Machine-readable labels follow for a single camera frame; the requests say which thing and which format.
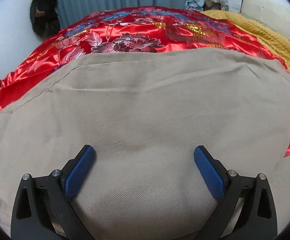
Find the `beige pants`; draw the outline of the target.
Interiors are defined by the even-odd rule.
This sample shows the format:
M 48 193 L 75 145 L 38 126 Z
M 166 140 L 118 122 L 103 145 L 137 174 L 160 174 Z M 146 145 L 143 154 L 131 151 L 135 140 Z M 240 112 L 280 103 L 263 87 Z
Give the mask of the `beige pants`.
M 74 209 L 96 239 L 189 238 L 217 206 L 194 159 L 267 176 L 278 230 L 290 222 L 290 74 L 278 60 L 201 48 L 88 54 L 0 111 L 0 226 L 25 173 L 96 160 Z

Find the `yellow dotted blanket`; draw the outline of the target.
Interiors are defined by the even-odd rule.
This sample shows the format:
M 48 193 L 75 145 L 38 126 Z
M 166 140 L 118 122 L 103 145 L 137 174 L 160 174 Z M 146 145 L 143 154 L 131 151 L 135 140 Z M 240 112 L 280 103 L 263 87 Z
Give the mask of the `yellow dotted blanket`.
M 257 37 L 262 45 L 284 60 L 290 73 L 290 41 L 281 34 L 235 12 L 208 10 L 204 11 L 203 14 L 217 20 L 228 20 L 239 29 Z

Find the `black hanging coat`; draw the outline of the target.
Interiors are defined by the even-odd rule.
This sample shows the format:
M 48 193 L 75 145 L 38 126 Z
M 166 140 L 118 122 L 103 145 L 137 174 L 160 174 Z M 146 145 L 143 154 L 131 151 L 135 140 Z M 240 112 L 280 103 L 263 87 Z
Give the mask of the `black hanging coat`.
M 60 22 L 56 13 L 57 0 L 32 0 L 30 21 L 34 33 L 42 39 L 48 39 L 60 31 Z

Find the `cream padded headboard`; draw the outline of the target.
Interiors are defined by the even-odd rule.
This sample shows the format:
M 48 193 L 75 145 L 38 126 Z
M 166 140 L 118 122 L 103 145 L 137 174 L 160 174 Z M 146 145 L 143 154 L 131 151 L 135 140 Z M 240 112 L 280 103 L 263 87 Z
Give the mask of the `cream padded headboard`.
M 242 0 L 240 13 L 281 34 L 290 42 L 290 9 L 271 0 Z

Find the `red floral satin quilt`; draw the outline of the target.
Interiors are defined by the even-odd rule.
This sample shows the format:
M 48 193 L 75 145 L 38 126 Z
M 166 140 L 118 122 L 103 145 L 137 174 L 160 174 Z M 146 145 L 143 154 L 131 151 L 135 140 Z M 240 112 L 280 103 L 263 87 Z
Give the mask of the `red floral satin quilt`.
M 94 12 L 39 45 L 1 80 L 0 110 L 18 100 L 50 74 L 90 53 L 164 53 L 198 48 L 230 49 L 264 59 L 284 60 L 257 37 L 228 20 L 203 12 L 136 7 Z M 286 155 L 290 155 L 290 142 Z

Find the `striped clothes pile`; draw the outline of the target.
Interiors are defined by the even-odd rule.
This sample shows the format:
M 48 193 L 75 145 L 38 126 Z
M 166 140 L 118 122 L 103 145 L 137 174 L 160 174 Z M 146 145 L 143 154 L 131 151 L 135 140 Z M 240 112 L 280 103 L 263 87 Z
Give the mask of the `striped clothes pile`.
M 186 0 L 185 9 L 195 11 L 229 10 L 228 0 Z

